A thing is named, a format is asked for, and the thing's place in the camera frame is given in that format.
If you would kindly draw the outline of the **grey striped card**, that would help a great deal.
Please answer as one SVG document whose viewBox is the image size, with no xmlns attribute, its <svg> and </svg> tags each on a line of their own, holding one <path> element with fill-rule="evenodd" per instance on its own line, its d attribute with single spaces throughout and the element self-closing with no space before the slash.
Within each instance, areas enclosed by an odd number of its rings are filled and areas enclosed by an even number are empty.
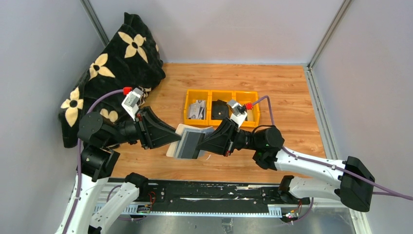
<svg viewBox="0 0 413 234">
<path fill-rule="evenodd" d="M 181 159 L 197 159 L 205 154 L 204 150 L 198 148 L 205 138 L 205 133 L 184 131 L 183 138 L 179 141 L 174 156 Z"/>
</svg>

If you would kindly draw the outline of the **beige leather card holder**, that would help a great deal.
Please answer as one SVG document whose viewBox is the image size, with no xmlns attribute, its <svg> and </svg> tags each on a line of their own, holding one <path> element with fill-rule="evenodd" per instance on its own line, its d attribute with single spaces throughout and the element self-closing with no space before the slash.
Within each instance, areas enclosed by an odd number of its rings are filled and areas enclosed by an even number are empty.
<svg viewBox="0 0 413 234">
<path fill-rule="evenodd" d="M 197 145 L 205 137 L 212 134 L 215 129 L 212 126 L 198 128 L 185 124 L 179 124 L 176 133 L 181 136 L 181 140 L 169 145 L 166 156 L 178 159 L 198 159 L 205 154 Z"/>
</svg>

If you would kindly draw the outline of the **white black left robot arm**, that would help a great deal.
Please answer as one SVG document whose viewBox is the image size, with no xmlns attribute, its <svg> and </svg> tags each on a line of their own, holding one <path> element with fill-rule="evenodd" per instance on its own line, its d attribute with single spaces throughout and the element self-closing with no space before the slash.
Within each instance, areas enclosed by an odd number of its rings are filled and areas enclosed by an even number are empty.
<svg viewBox="0 0 413 234">
<path fill-rule="evenodd" d="M 139 198 L 154 201 L 149 180 L 130 173 L 117 193 L 94 213 L 120 156 L 111 146 L 140 143 L 144 149 L 155 149 L 181 139 L 175 128 L 160 120 L 150 107 L 139 110 L 134 119 L 117 124 L 97 112 L 88 113 L 80 121 L 77 136 L 84 148 L 79 151 L 74 189 L 58 234 L 104 234 L 131 202 Z"/>
</svg>

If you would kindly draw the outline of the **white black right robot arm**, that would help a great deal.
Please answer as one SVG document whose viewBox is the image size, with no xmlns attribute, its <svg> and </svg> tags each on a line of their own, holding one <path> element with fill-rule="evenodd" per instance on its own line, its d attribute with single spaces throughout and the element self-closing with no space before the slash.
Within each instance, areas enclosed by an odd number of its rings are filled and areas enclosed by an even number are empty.
<svg viewBox="0 0 413 234">
<path fill-rule="evenodd" d="M 284 146 L 284 138 L 274 125 L 261 125 L 250 132 L 226 118 L 198 142 L 197 149 L 223 156 L 234 150 L 252 150 L 253 160 L 264 170 L 303 175 L 283 177 L 278 196 L 286 202 L 325 198 L 359 212 L 370 210 L 375 178 L 360 159 L 331 160 L 295 152 Z"/>
</svg>

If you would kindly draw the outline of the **black cards in bin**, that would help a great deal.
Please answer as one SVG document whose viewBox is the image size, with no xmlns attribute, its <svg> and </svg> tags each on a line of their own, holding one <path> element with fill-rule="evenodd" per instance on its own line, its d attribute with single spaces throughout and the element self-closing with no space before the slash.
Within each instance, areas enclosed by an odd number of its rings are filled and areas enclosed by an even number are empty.
<svg viewBox="0 0 413 234">
<path fill-rule="evenodd" d="M 212 101 L 211 106 L 211 119 L 212 120 L 223 120 L 229 117 L 229 107 L 227 103 L 223 100 Z"/>
</svg>

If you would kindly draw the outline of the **white cards in bin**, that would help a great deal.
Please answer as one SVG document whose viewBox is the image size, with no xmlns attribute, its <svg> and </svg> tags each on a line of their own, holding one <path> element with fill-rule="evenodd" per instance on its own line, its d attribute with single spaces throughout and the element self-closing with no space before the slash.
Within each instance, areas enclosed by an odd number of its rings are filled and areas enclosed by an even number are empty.
<svg viewBox="0 0 413 234">
<path fill-rule="evenodd" d="M 206 101 L 205 100 L 195 100 L 194 103 L 189 105 L 188 108 L 188 119 L 204 120 L 206 113 Z"/>
</svg>

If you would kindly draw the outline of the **yellow bin right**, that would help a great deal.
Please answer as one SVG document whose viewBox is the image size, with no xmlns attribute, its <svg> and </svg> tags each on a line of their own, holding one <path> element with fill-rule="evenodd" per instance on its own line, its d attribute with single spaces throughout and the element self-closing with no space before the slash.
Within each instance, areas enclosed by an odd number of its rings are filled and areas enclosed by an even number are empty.
<svg viewBox="0 0 413 234">
<path fill-rule="evenodd" d="M 248 91 L 234 91 L 233 98 L 240 103 L 241 105 L 247 103 L 253 103 L 258 100 L 258 93 L 257 92 L 248 92 Z M 255 128 L 260 123 L 260 108 L 259 105 L 256 104 L 253 106 L 251 110 L 247 110 L 247 117 L 242 124 L 243 128 Z"/>
</svg>

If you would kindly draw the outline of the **yellow bin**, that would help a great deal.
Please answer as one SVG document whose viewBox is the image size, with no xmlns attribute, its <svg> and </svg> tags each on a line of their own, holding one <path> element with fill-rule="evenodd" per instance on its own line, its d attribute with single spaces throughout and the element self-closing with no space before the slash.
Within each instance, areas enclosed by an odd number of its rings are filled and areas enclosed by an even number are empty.
<svg viewBox="0 0 413 234">
<path fill-rule="evenodd" d="M 208 126 L 209 90 L 187 90 L 184 107 L 184 124 Z"/>
<path fill-rule="evenodd" d="M 233 98 L 240 103 L 241 105 L 247 103 L 253 103 L 258 100 L 258 93 L 257 92 L 248 92 L 248 91 L 234 91 Z M 255 128 L 260 123 L 260 108 L 259 105 L 256 104 L 253 106 L 251 110 L 247 110 L 247 117 L 242 124 L 243 128 Z"/>
<path fill-rule="evenodd" d="M 234 97 L 234 92 L 229 90 L 211 90 L 209 94 L 208 123 L 218 126 L 222 120 L 229 118 L 231 111 L 227 103 Z"/>
</svg>

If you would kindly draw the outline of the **yellow bin middle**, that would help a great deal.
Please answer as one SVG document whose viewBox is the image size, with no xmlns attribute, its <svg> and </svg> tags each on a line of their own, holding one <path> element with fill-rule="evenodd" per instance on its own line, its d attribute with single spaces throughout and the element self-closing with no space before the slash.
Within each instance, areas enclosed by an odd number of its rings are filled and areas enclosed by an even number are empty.
<svg viewBox="0 0 413 234">
<path fill-rule="evenodd" d="M 231 111 L 227 103 L 234 97 L 234 92 L 229 90 L 211 90 L 209 94 L 208 123 L 218 126 L 222 120 L 229 118 Z"/>
</svg>

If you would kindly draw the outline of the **yellow bin left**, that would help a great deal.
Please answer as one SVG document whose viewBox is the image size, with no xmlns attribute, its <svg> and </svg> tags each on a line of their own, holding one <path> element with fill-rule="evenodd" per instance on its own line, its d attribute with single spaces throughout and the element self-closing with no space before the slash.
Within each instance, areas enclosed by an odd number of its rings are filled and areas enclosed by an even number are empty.
<svg viewBox="0 0 413 234">
<path fill-rule="evenodd" d="M 208 126 L 209 90 L 187 90 L 184 107 L 184 124 Z"/>
</svg>

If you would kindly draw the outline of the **black floral plush blanket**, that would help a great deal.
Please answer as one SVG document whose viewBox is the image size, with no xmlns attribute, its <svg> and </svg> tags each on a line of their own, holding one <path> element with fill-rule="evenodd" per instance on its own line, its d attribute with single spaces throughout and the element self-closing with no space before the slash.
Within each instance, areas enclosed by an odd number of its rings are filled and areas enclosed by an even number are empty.
<svg viewBox="0 0 413 234">
<path fill-rule="evenodd" d="M 124 87 L 139 88 L 143 96 L 138 104 L 143 105 L 166 77 L 163 64 L 150 29 L 139 15 L 125 13 L 123 24 L 60 106 L 63 146 L 77 145 L 81 118 L 103 95 Z"/>
</svg>

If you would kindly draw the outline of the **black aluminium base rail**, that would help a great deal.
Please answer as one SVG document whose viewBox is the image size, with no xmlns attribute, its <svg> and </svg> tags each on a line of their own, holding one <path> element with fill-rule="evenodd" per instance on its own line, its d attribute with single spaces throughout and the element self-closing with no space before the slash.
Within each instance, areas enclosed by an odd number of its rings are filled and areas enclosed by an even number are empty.
<svg viewBox="0 0 413 234">
<path fill-rule="evenodd" d="M 292 226 L 310 212 L 327 208 L 338 215 L 347 207 L 338 201 L 282 198 L 278 184 L 183 180 L 150 180 L 148 192 L 120 213 L 120 220 L 149 216 L 273 218 Z"/>
</svg>

